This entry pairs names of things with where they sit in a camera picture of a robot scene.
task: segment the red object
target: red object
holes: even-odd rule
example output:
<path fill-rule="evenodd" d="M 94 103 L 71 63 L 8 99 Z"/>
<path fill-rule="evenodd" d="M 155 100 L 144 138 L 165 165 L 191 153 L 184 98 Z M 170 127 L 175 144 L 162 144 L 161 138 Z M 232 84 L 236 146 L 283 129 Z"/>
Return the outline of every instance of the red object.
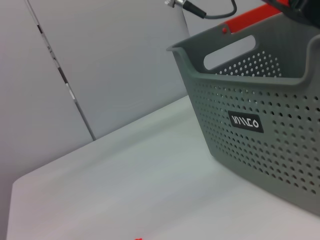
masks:
<path fill-rule="evenodd" d="M 276 1 L 282 5 L 286 5 L 287 7 L 290 7 L 289 0 L 276 0 Z"/>
<path fill-rule="evenodd" d="M 235 18 L 232 18 L 225 23 L 228 25 L 231 33 L 236 33 L 246 27 L 249 27 L 279 13 L 281 12 L 275 7 L 269 4 L 265 4 L 251 11 L 247 11 L 244 14 L 236 16 Z"/>

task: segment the tabletop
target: tabletop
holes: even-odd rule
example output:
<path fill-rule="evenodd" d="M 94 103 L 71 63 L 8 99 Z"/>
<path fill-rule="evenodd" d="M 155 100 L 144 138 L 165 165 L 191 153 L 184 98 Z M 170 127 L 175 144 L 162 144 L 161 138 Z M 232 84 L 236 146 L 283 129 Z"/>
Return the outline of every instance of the tabletop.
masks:
<path fill-rule="evenodd" d="M 7 240 L 318 240 L 209 153 L 188 97 L 18 179 Z"/>

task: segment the gray plastic basket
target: gray plastic basket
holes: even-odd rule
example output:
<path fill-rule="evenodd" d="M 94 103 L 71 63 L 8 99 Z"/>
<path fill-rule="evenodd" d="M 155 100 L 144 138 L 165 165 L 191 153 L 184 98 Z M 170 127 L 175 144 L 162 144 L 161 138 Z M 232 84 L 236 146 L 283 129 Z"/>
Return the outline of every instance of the gray plastic basket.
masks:
<path fill-rule="evenodd" d="M 278 14 L 236 33 L 221 24 L 168 48 L 214 158 L 317 215 L 319 34 L 312 26 Z M 214 69 L 205 68 L 206 55 L 251 35 L 256 40 L 253 50 Z"/>

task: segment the logo label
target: logo label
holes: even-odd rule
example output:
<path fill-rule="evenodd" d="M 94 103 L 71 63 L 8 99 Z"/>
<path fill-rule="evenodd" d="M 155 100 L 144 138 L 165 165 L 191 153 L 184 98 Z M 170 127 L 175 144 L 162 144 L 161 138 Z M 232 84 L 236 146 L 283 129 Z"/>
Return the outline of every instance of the logo label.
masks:
<path fill-rule="evenodd" d="M 228 114 L 233 127 L 264 133 L 259 115 L 236 111 L 228 111 Z"/>

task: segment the basket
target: basket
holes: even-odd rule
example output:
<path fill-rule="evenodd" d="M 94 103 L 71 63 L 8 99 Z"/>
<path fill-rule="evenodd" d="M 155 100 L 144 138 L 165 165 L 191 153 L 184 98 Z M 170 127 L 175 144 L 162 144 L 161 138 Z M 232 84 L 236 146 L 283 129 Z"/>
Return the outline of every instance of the basket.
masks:
<path fill-rule="evenodd" d="M 168 48 L 212 156 L 317 215 L 319 34 L 265 5 Z M 205 56 L 248 36 L 256 41 L 252 50 L 205 68 Z"/>

